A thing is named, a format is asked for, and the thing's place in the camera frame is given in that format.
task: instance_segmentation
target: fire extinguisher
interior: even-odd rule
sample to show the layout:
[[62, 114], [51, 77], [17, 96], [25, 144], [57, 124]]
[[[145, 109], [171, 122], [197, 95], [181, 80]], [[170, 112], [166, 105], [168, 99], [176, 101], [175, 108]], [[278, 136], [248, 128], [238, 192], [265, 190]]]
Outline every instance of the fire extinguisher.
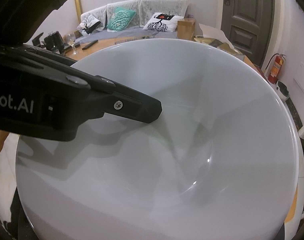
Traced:
[[276, 53], [276, 54], [274, 54], [274, 55], [271, 57], [271, 59], [270, 59], [270, 61], [269, 61], [269, 63], [268, 63], [268, 66], [270, 65], [270, 62], [271, 62], [272, 58], [273, 58], [275, 55], [277, 55], [277, 56], [276, 56], [276, 58], [275, 58], [274, 64], [273, 64], [273, 66], [272, 66], [272, 68], [271, 68], [270, 75], [269, 75], [269, 77], [268, 77], [268, 80], [269, 80], [272, 84], [275, 84], [275, 83], [277, 82], [277, 76], [279, 75], [279, 73], [280, 73], [280, 71], [281, 71], [281, 68], [282, 68], [282, 65], [283, 65], [283, 63], [284, 63], [284, 61], [285, 61], [285, 58], [284, 58], [285, 55]]

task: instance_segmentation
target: dark brown door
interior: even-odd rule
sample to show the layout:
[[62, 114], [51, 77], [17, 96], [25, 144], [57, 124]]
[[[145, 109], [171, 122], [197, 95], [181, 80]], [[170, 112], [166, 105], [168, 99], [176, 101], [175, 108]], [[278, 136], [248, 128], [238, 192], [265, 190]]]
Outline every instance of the dark brown door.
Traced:
[[270, 41], [274, 0], [223, 0], [221, 30], [236, 49], [262, 66]]

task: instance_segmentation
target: black remote control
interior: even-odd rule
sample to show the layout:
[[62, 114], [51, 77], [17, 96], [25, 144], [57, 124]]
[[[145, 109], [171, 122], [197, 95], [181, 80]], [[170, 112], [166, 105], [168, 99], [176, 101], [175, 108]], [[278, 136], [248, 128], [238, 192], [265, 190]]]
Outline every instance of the black remote control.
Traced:
[[97, 42], [98, 42], [98, 40], [92, 41], [91, 43], [89, 43], [88, 45], [86, 45], [84, 48], [82, 48], [82, 50], [88, 49], [89, 47], [91, 47], [92, 45], [94, 45]]

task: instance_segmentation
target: silver screw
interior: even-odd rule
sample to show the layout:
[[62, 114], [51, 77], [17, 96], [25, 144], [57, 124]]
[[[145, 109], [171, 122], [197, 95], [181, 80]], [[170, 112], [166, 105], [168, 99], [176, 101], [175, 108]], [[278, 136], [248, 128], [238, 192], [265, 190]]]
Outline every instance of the silver screw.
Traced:
[[104, 82], [110, 83], [110, 84], [114, 84], [111, 80], [108, 80], [106, 78], [101, 78]]
[[114, 109], [115, 110], [120, 110], [123, 107], [123, 103], [121, 101], [116, 101], [114, 103]]
[[69, 80], [75, 84], [81, 85], [81, 86], [86, 86], [88, 84], [84, 79], [76, 77], [76, 76], [67, 75], [66, 78], [67, 78], [67, 80]]

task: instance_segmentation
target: green throw pillow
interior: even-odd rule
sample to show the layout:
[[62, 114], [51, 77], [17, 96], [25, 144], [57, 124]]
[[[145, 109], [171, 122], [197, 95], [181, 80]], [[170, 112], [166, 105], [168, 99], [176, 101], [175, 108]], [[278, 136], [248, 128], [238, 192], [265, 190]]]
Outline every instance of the green throw pillow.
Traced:
[[108, 29], [113, 31], [123, 31], [129, 25], [135, 16], [135, 11], [118, 7], [115, 9], [110, 22], [108, 23]]

